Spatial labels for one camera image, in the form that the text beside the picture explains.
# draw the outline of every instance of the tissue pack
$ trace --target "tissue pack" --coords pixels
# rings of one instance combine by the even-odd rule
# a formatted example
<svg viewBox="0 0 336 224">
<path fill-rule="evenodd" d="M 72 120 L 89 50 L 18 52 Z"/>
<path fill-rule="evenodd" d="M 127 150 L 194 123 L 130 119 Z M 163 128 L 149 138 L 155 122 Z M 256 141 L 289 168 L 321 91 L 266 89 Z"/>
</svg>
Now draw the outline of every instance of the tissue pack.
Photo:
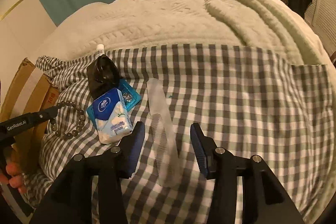
<svg viewBox="0 0 336 224">
<path fill-rule="evenodd" d="M 110 144 L 132 132 L 125 102 L 120 90 L 113 88 L 93 101 L 99 141 Z"/>
</svg>

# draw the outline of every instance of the white bottle cap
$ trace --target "white bottle cap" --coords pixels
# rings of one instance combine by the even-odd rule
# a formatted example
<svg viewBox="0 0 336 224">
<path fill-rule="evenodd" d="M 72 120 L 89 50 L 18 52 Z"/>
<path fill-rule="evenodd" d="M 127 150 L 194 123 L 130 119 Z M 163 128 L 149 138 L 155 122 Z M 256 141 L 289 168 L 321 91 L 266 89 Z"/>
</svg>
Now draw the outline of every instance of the white bottle cap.
<svg viewBox="0 0 336 224">
<path fill-rule="evenodd" d="M 98 44 L 96 50 L 97 50 L 97 51 L 98 51 L 98 50 L 103 50 L 103 52 L 104 52 L 104 51 L 105 51 L 105 46 L 104 46 L 104 44 Z"/>
</svg>

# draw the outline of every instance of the blue tissue package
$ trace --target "blue tissue package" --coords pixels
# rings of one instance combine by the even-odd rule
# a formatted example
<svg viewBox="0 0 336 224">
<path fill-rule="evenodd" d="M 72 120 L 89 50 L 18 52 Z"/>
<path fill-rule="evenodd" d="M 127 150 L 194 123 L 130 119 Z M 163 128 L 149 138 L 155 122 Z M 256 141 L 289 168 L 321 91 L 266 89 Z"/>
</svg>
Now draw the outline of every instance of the blue tissue package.
<svg viewBox="0 0 336 224">
<path fill-rule="evenodd" d="M 118 90 L 120 90 L 121 94 L 123 95 L 127 112 L 129 112 L 141 100 L 140 95 L 129 85 L 129 83 L 127 83 L 124 78 L 120 79 Z M 90 105 L 86 109 L 86 112 L 89 115 L 89 118 L 92 121 L 94 127 L 97 128 L 95 114 L 93 112 L 93 105 Z"/>
<path fill-rule="evenodd" d="M 116 88 L 93 101 L 93 112 L 99 141 L 103 144 L 119 141 L 133 130 L 122 93 Z"/>
</svg>

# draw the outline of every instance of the vinda logo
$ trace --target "vinda logo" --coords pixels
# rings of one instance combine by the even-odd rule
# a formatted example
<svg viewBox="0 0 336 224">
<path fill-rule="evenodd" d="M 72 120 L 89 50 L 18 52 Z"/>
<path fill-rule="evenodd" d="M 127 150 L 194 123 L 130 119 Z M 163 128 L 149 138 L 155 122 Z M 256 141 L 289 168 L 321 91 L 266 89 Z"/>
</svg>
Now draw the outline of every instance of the vinda logo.
<svg viewBox="0 0 336 224">
<path fill-rule="evenodd" d="M 98 105 L 98 111 L 103 112 L 107 106 L 111 103 L 111 99 L 109 97 L 105 97 L 102 99 Z"/>
</svg>

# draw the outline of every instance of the wall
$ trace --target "wall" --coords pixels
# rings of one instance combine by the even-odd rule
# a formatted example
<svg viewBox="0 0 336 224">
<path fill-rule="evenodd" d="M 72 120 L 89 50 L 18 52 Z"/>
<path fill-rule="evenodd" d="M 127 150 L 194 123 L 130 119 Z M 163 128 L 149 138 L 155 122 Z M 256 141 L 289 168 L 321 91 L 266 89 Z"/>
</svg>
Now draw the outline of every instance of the wall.
<svg viewBox="0 0 336 224">
<path fill-rule="evenodd" d="M 0 19 L 19 0 L 0 0 Z M 21 61 L 56 26 L 39 0 L 24 0 L 0 20 L 0 101 L 3 102 Z"/>
</svg>

